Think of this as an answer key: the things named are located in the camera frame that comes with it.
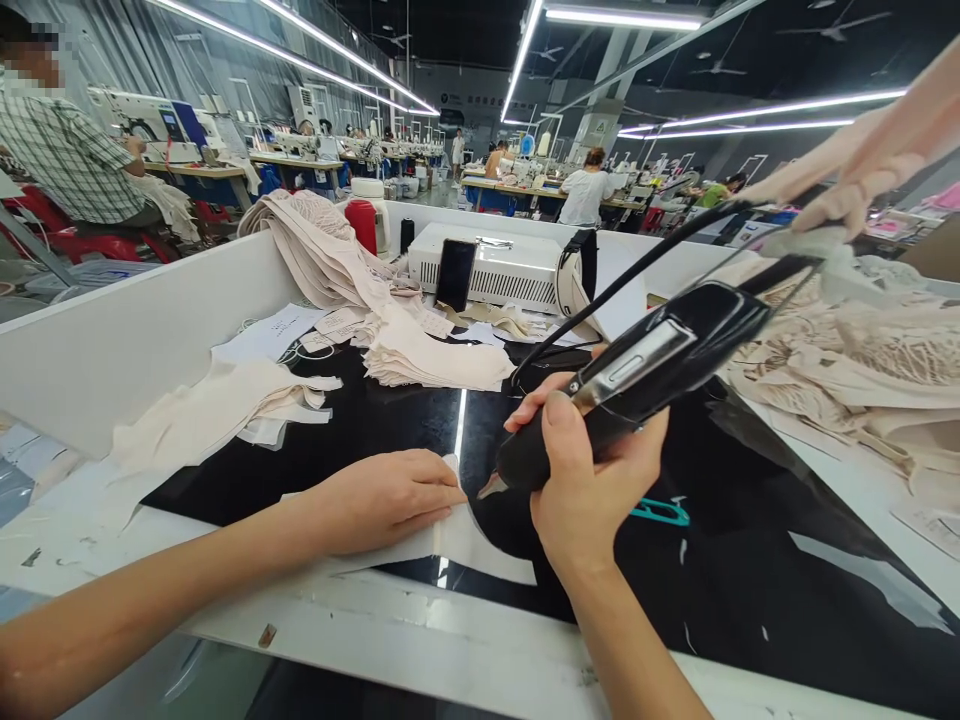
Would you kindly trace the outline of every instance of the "green shirt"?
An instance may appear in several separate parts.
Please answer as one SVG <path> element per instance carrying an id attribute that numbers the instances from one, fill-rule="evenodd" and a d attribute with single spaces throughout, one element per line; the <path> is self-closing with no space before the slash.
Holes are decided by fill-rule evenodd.
<path id="1" fill-rule="evenodd" d="M 707 190 L 703 197 L 700 198 L 697 203 L 697 207 L 714 207 L 723 202 L 724 195 L 729 192 L 726 185 L 720 183 L 712 185 L 709 190 Z"/>

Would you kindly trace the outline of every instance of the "man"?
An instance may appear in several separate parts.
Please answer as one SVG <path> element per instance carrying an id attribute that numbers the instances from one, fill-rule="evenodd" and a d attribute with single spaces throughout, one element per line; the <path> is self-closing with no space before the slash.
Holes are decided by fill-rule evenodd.
<path id="1" fill-rule="evenodd" d="M 515 156 L 507 152 L 507 141 L 501 140 L 497 143 L 497 149 L 490 153 L 487 159 L 487 165 L 484 170 L 484 177 L 496 180 L 500 177 L 500 161 L 503 159 L 513 160 Z"/>
<path id="2" fill-rule="evenodd" d="M 457 128 L 457 136 L 453 139 L 453 186 L 460 186 L 460 166 L 463 165 L 463 130 Z"/>
<path id="3" fill-rule="evenodd" d="M 142 228 L 162 221 L 126 173 L 143 177 L 140 138 L 126 149 L 71 102 L 55 97 L 56 37 L 0 7 L 0 145 L 74 221 Z"/>

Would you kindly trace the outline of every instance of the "woman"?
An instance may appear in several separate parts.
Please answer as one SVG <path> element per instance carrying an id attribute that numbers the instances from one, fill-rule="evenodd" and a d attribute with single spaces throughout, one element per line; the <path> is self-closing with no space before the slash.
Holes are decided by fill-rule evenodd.
<path id="1" fill-rule="evenodd" d="M 563 181 L 560 193 L 567 201 L 560 211 L 560 222 L 577 227 L 596 227 L 600 224 L 600 203 L 613 197 L 614 186 L 610 175 L 601 170 L 607 156 L 603 148 L 593 148 L 587 154 L 583 170 L 577 170 Z"/>
<path id="2" fill-rule="evenodd" d="M 703 193 L 703 197 L 697 202 L 696 207 L 714 207 L 724 200 L 729 200 L 743 189 L 747 184 L 747 174 L 737 173 L 727 178 L 726 182 L 717 183 L 709 190 Z"/>
<path id="3" fill-rule="evenodd" d="M 453 139 L 453 186 L 460 185 L 460 167 L 463 165 L 463 130 L 457 128 L 457 136 Z"/>

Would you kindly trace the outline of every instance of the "ceiling light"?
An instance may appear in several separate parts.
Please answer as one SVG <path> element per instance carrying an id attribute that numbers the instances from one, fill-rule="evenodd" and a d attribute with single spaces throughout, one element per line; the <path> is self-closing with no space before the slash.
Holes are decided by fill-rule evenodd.
<path id="1" fill-rule="evenodd" d="M 314 65 L 312 62 L 310 62 L 309 60 L 305 60 L 299 55 L 294 55 L 293 53 L 288 52 L 282 48 L 279 48 L 276 45 L 271 45 L 265 40 L 261 40 L 260 38 L 254 37 L 253 35 L 248 35 L 242 30 L 238 30 L 237 28 L 231 25 L 227 25 L 226 23 L 221 22 L 220 20 L 217 20 L 216 18 L 210 15 L 205 15 L 199 10 L 194 10 L 193 8 L 187 7 L 186 5 L 181 5 L 180 3 L 176 2 L 176 0 L 148 0 L 148 2 L 151 2 L 154 5 L 159 5 L 160 7 L 166 8 L 168 10 L 172 10 L 173 12 L 180 13 L 181 15 L 185 15 L 191 20 L 195 20 L 196 22 L 201 23 L 202 25 L 211 27 L 214 30 L 219 30 L 225 35 L 230 35 L 231 37 L 234 37 L 237 40 L 240 40 L 242 42 L 245 42 L 248 45 L 253 45 L 254 47 L 260 48 L 264 52 L 267 52 L 273 55 L 274 57 L 278 57 L 281 60 L 286 60 L 291 65 L 296 65 L 302 70 L 306 70 L 307 72 L 313 73 L 314 75 L 319 75 L 320 77 L 326 78 L 327 80 L 330 80 L 331 82 L 335 82 L 338 85 L 343 85 L 344 87 L 350 88 L 354 92 L 358 92 L 362 95 L 372 97 L 378 102 L 386 103 L 387 105 L 392 105 L 398 110 L 407 109 L 402 105 L 399 105 L 388 98 L 381 97 L 380 95 L 377 95 L 375 92 L 368 90 L 367 88 L 361 87 L 360 85 L 357 85 L 356 83 L 351 82 L 350 80 L 347 80 L 346 78 L 337 75 L 336 73 L 332 73 L 329 70 L 324 70 L 322 67 L 318 65 Z"/>
<path id="2" fill-rule="evenodd" d="M 330 37 L 325 32 L 320 30 L 320 28 L 308 23 L 306 20 L 304 20 L 302 17 L 297 15 L 295 12 L 293 12 L 289 8 L 286 8 L 280 3 L 275 2 L 275 0 L 257 0 L 257 1 L 261 5 L 263 5 L 265 8 L 270 10 L 271 12 L 282 17 L 284 20 L 287 20 L 293 23 L 298 28 L 303 30 L 303 32 L 307 33 L 307 35 L 314 38 L 315 40 L 318 40 L 320 43 L 326 45 L 335 53 L 347 58 L 347 60 L 352 62 L 357 67 L 366 70 L 368 73 L 373 75 L 375 78 L 377 78 L 381 82 L 386 83 L 397 92 L 403 95 L 406 95 L 408 98 L 410 98 L 414 102 L 422 105 L 424 109 L 430 111 L 427 113 L 428 115 L 440 115 L 440 112 L 436 108 L 431 107 L 425 100 L 421 100 L 419 97 L 417 97 L 412 92 L 410 92 L 410 90 L 408 90 L 405 86 L 401 85 L 392 77 L 390 77 L 385 72 L 380 70 L 380 68 L 367 62 L 366 60 L 364 60 L 362 57 L 352 52 L 351 50 L 348 50 L 343 45 L 341 45 L 336 40 L 334 40 L 332 37 Z"/>
<path id="3" fill-rule="evenodd" d="M 520 38 L 520 49 L 517 52 L 517 60 L 513 66 L 513 73 L 510 75 L 510 87 L 507 89 L 507 96 L 503 99 L 503 112 L 500 119 L 505 120 L 507 111 L 510 109 L 510 101 L 513 99 L 513 91 L 517 88 L 520 81 L 520 75 L 523 73 L 523 61 L 527 58 L 527 51 L 530 49 L 530 41 L 533 40 L 533 31 L 537 29 L 537 21 L 540 19 L 540 11 L 543 9 L 543 0 L 533 0 L 530 6 L 530 15 L 527 17 L 527 26 L 523 29 L 523 37 Z"/>
<path id="4" fill-rule="evenodd" d="M 707 137 L 710 135 L 736 135 L 737 133 L 751 132 L 772 132 L 774 130 L 808 130 L 813 128 L 842 127 L 852 125 L 855 118 L 846 118 L 843 120 L 820 120 L 807 123 L 791 123 L 787 125 L 754 125 L 753 127 L 743 128 L 723 128 L 720 130 L 693 130 L 682 133 L 662 133 L 661 135 L 632 135 L 621 131 L 617 137 L 627 138 L 629 140 L 672 140 L 674 138 L 688 137 Z"/>
<path id="5" fill-rule="evenodd" d="M 816 110 L 817 108 L 834 107 L 836 105 L 852 105 L 862 102 L 878 102 L 880 100 L 893 100 L 907 94 L 907 89 L 882 90 L 874 93 L 864 93 L 862 95 L 841 95 L 832 98 L 821 98 L 819 100 L 806 100 L 804 102 L 790 103 L 787 105 L 775 105 L 772 107 L 751 108 L 750 110 L 741 110 L 731 113 L 722 113 L 720 115 L 704 115 L 703 117 L 690 118 L 689 120 L 672 120 L 664 123 L 665 128 L 688 127 L 690 125 L 706 125 L 708 123 L 723 123 L 727 120 L 737 120 L 745 117 L 760 117 L 762 115 L 776 115 L 785 112 L 794 112 L 800 110 Z M 636 132 L 639 128 L 624 128 L 622 132 Z"/>
<path id="6" fill-rule="evenodd" d="M 547 20 L 555 22 L 580 23 L 583 25 L 624 25 L 627 27 L 648 27 L 657 30 L 691 31 L 699 30 L 703 22 L 698 17 L 661 15 L 659 13 L 623 13 L 606 10 L 566 10 L 550 8 Z"/>

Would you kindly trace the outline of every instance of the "fabric stack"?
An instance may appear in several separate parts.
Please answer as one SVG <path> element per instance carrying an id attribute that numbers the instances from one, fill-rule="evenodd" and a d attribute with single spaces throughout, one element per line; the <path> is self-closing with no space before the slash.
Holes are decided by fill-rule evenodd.
<path id="1" fill-rule="evenodd" d="M 814 279 L 721 375 L 748 399 L 874 449 L 926 504 L 960 513 L 960 306 L 926 292 L 909 266 L 858 262 L 891 307 L 829 304 Z M 711 277 L 737 285 L 771 263 L 749 260 Z M 797 282 L 763 299 L 777 306 Z"/>
<path id="2" fill-rule="evenodd" d="M 398 268 L 368 253 L 330 201 L 309 191 L 277 190 L 260 198 L 239 234 L 269 230 L 304 296 L 319 308 L 369 310 L 355 344 L 368 347 L 364 365 L 384 385 L 499 390 L 513 364 L 500 348 L 451 345 L 452 323 L 426 310 L 419 289 Z"/>
<path id="3" fill-rule="evenodd" d="M 366 338 L 357 338 L 354 343 L 369 341 L 364 357 L 367 376 L 381 385 L 417 383 L 499 392 L 503 379 L 513 372 L 513 364 L 501 348 L 434 340 L 399 307 L 385 308 L 364 334 Z"/>

